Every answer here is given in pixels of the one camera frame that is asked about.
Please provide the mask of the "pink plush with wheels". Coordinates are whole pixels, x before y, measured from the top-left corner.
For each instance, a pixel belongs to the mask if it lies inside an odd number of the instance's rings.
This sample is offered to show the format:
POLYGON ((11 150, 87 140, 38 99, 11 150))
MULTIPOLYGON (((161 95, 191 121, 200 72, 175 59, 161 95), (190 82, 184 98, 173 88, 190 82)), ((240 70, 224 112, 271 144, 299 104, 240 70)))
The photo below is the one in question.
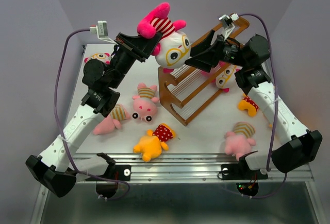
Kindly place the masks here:
POLYGON ((134 119, 143 119, 151 122, 157 113, 159 98, 156 97, 157 85, 147 86, 145 83, 139 83, 137 86, 138 94, 133 96, 133 114, 134 119))

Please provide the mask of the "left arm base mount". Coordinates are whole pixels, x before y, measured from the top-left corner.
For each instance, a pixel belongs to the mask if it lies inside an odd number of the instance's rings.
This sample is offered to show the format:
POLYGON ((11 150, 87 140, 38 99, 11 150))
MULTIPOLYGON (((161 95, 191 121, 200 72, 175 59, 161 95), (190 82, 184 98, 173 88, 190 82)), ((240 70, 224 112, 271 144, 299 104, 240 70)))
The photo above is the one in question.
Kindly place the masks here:
POLYGON ((98 199, 105 201, 119 200, 130 191, 128 181, 131 177, 131 165, 116 165, 107 170, 102 177, 115 180, 115 182, 97 181, 95 191, 98 199))

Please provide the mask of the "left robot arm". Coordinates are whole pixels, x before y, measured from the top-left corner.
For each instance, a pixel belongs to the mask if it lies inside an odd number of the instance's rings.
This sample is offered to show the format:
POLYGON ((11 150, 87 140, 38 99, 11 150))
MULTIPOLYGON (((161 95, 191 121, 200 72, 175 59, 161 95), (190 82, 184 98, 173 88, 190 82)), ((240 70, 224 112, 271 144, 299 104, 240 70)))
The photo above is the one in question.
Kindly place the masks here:
POLYGON ((134 62, 145 62, 161 37, 160 32, 150 39, 119 33, 115 39, 117 45, 114 56, 108 64, 98 59, 85 63, 82 82, 88 91, 74 116, 65 127, 58 125, 59 135, 45 150, 37 156, 30 155, 25 162, 32 176, 57 197, 68 194, 78 176, 108 182, 116 189, 123 187, 123 196, 129 192, 129 183, 116 177, 116 163, 108 155, 98 153, 88 159, 89 166, 86 169, 79 169, 72 156, 116 106, 120 93, 115 89, 134 62))

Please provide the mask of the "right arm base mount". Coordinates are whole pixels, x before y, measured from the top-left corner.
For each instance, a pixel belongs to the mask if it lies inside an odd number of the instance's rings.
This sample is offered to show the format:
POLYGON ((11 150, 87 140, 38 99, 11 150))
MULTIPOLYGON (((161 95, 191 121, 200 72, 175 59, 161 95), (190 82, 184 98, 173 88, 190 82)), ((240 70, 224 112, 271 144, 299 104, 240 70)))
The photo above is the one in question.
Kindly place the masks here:
POLYGON ((238 193, 249 198, 255 198, 259 191, 258 180, 268 179, 268 174, 260 170, 251 170, 246 164, 222 164, 217 177, 224 181, 237 181, 238 193))

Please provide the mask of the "white glasses plush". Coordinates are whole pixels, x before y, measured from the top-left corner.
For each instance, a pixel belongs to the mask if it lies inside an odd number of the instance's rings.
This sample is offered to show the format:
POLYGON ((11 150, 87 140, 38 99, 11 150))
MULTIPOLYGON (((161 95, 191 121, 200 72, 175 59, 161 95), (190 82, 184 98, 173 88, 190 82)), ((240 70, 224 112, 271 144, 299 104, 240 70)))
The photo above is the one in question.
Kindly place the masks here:
POLYGON ((225 64, 224 62, 219 63, 220 69, 224 69, 224 71, 220 73, 213 82, 217 88, 222 89, 224 93, 228 93, 230 88, 235 85, 235 73, 241 70, 241 68, 232 64, 225 67, 225 64))
POLYGON ((152 38, 158 32, 162 34, 152 55, 164 73, 181 68, 191 52, 190 40, 182 31, 186 27, 186 21, 171 21, 170 9, 171 6, 167 2, 157 5, 137 26, 137 33, 146 39, 152 38))
POLYGON ((98 60, 102 61, 105 64, 110 64, 111 54, 110 53, 95 53, 89 57, 84 58, 84 64, 86 64, 90 60, 98 60))

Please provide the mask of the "yellow bear plush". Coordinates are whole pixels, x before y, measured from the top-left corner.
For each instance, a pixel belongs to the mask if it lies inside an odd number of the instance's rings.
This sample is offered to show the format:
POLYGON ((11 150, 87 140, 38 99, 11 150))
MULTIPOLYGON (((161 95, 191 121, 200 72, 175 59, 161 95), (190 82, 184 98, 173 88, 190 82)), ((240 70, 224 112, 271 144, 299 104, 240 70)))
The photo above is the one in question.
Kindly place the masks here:
POLYGON ((133 153, 141 154, 144 162, 150 162, 159 157, 162 151, 169 150, 168 141, 176 138, 176 132, 167 124, 162 123, 153 130, 148 130, 133 147, 133 153))
POLYGON ((248 116, 254 117, 259 110, 259 106, 247 95, 244 95, 243 99, 238 103, 238 109, 246 111, 248 116))

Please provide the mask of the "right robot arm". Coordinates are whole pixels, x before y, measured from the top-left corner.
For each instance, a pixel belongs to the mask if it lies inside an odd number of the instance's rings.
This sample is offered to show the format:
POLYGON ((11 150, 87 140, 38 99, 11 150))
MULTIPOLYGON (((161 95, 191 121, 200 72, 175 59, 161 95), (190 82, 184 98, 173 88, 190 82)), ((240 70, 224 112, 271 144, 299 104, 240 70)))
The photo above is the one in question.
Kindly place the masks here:
POLYGON ((237 165, 240 176, 248 178, 256 170, 275 168, 288 173, 312 162, 322 142, 318 130, 310 130, 300 122, 280 98, 274 77, 270 77, 262 64, 272 57, 269 37, 255 34, 242 47, 228 44, 224 35, 207 36, 193 45, 186 65, 210 72, 219 62, 241 67, 235 73, 238 87, 256 103, 266 119, 273 125, 271 139, 278 139, 277 149, 267 153, 254 152, 244 155, 237 165))

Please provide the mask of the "pink plush under left arm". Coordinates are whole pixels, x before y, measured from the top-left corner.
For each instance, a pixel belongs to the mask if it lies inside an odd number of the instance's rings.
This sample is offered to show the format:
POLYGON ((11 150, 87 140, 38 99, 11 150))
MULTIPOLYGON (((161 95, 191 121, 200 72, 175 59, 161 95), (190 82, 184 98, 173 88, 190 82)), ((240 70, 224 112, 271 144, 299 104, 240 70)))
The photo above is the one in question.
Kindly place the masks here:
POLYGON ((110 114, 94 128, 93 135, 109 134, 114 129, 121 129, 121 121, 128 119, 129 112, 122 104, 116 104, 110 114))

